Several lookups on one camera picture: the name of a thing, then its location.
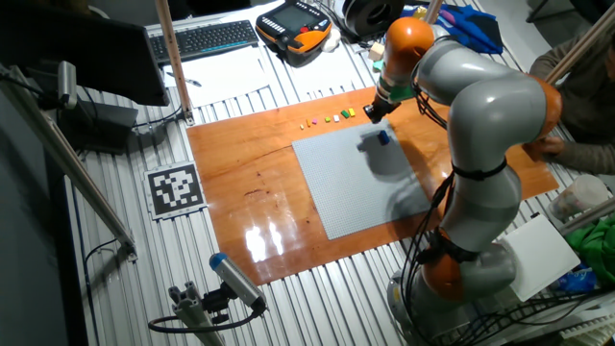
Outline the person's bare hand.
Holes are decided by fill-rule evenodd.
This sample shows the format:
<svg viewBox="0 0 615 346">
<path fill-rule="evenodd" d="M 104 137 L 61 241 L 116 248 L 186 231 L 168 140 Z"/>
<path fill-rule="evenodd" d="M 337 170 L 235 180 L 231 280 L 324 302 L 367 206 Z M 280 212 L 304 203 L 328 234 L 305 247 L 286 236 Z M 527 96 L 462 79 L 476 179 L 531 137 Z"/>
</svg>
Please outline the person's bare hand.
<svg viewBox="0 0 615 346">
<path fill-rule="evenodd" d="M 558 136 L 547 136 L 535 142 L 537 150 L 545 155 L 559 155 L 564 149 L 566 142 Z"/>
</svg>

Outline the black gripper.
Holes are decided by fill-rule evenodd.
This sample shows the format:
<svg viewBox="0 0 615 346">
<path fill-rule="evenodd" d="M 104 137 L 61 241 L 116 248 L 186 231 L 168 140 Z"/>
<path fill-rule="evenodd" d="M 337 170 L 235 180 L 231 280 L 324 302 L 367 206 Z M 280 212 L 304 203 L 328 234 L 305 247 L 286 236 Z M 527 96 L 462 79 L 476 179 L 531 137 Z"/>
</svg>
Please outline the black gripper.
<svg viewBox="0 0 615 346">
<path fill-rule="evenodd" d="M 400 102 L 391 103 L 380 96 L 376 96 L 372 104 L 364 106 L 363 110 L 372 123 L 378 124 L 386 115 L 399 108 L 400 105 Z"/>
</svg>

